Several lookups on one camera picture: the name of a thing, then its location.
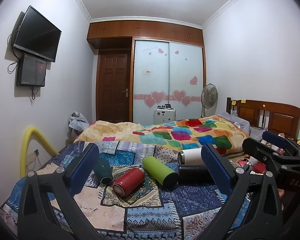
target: frosted glass door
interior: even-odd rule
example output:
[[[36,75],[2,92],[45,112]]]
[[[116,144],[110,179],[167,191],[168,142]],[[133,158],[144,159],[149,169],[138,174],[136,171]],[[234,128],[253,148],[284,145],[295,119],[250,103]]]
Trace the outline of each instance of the frosted glass door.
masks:
[[[202,104],[202,48],[170,42],[170,104],[176,120],[199,118]]]
[[[133,122],[153,124],[154,109],[168,103],[169,43],[137,40],[133,76]]]

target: tv screen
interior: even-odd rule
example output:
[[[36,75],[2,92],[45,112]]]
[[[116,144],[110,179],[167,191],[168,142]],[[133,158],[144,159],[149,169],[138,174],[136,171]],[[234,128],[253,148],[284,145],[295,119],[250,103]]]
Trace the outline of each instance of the tv screen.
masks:
[[[14,47],[47,61],[56,61],[61,31],[32,6],[18,29]]]

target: pillow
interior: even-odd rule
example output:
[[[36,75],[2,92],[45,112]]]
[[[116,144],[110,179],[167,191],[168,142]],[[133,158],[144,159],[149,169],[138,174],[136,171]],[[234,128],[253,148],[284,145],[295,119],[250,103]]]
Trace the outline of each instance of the pillow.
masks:
[[[262,140],[262,134],[264,131],[266,131],[267,129],[262,129],[262,128],[257,128],[257,127],[250,127],[250,137],[252,139],[255,139],[257,141],[261,141]]]
[[[247,120],[238,117],[236,112],[233,112],[232,114],[223,112],[222,114],[218,114],[218,116],[232,122],[236,127],[245,131],[247,134],[250,133],[250,123]]]

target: bedspread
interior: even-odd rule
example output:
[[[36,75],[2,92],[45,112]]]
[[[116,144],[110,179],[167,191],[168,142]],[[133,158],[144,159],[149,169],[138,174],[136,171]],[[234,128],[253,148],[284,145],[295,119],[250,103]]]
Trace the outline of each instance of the bedspread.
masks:
[[[69,145],[38,174],[52,173],[57,167],[66,167],[79,156],[88,142]],[[114,179],[132,167],[139,166],[143,157],[152,155],[174,169],[177,151],[161,146],[133,142],[96,142],[99,156],[112,167]],[[20,195],[25,178],[19,180],[3,206],[3,210],[18,223]],[[111,186],[98,185],[92,171],[75,201],[89,222],[105,239],[111,240],[194,240],[213,220],[226,200],[213,184],[192,184],[163,189],[146,171],[145,181],[128,197],[120,198]],[[69,232],[65,217],[52,193],[48,193],[60,226]],[[232,228],[241,224],[249,206],[246,199]]]
[[[185,119],[164,124],[141,125],[131,122],[97,121],[76,141],[129,141],[158,145],[181,151],[211,143],[221,154],[242,151],[242,142],[249,135],[231,122],[213,115],[201,119]]]

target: white suitcase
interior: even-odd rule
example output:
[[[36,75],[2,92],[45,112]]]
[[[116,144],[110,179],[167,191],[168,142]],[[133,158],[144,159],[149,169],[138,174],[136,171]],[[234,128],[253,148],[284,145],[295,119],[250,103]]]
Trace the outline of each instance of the white suitcase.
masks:
[[[158,106],[154,110],[153,124],[172,122],[176,120],[176,110]]]

